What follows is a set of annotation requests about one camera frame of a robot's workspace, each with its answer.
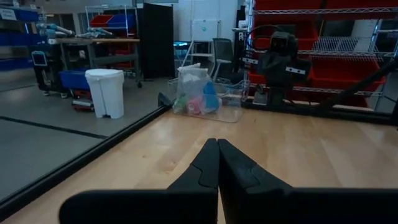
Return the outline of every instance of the black pole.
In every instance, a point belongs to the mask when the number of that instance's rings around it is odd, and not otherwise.
[[[349,89],[342,91],[341,93],[337,94],[334,97],[331,97],[323,102],[321,102],[318,105],[318,108],[321,110],[329,110],[333,106],[335,106],[337,103],[339,103],[342,99],[344,99],[347,96],[351,96],[355,94],[358,91],[363,90],[370,84],[374,83],[378,79],[387,76],[391,72],[393,72],[395,69],[397,69],[398,64],[397,64],[398,58],[395,60],[385,64],[385,66],[381,67],[378,71],[373,73],[372,75],[368,76],[364,80],[361,80],[359,83],[351,86]]]

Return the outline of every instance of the blue plastic object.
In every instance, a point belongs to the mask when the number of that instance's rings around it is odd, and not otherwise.
[[[44,43],[46,43],[47,39],[45,37],[42,37],[40,34],[30,35],[30,44],[32,45],[42,44],[43,41]]]
[[[28,46],[30,45],[29,34],[9,34],[10,42],[13,46]]]
[[[26,10],[15,10],[17,20],[25,21],[25,22],[37,22],[39,21],[39,14],[34,11],[26,11]]]
[[[203,101],[207,112],[216,111],[220,107],[213,82],[208,82],[203,88]]]
[[[0,46],[9,46],[10,36],[7,33],[0,34]]]
[[[31,67],[33,67],[33,64],[29,58],[0,59],[0,71],[2,72]]]
[[[136,17],[134,14],[118,14],[114,15],[106,24],[109,28],[113,29],[125,29],[126,28],[126,16],[128,28],[135,28]]]
[[[85,77],[86,69],[62,71],[59,73],[62,86],[72,90],[90,90]]]
[[[10,71],[14,69],[14,59],[0,59],[0,71]]]

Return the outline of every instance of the wooden table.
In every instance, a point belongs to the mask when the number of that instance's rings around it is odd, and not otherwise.
[[[84,190],[164,189],[208,138],[229,140],[293,186],[398,188],[398,132],[393,127],[254,110],[245,110],[232,124],[169,112],[3,224],[58,223],[62,202]]]

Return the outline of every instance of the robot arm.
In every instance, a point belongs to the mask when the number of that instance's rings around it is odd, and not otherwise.
[[[98,38],[98,37],[114,37],[112,32],[109,32],[107,30],[104,30],[102,28],[95,28],[95,27],[90,27],[87,30],[88,32],[85,34],[78,34],[76,37],[81,37],[81,38]]]
[[[56,24],[36,24],[36,27],[40,30],[52,30],[55,33],[59,32],[59,33],[66,34],[67,36],[75,36],[74,31],[57,26]]]

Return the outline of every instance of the trash can lid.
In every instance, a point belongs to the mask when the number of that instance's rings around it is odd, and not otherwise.
[[[86,78],[114,78],[123,76],[122,70],[96,68],[86,71]]]

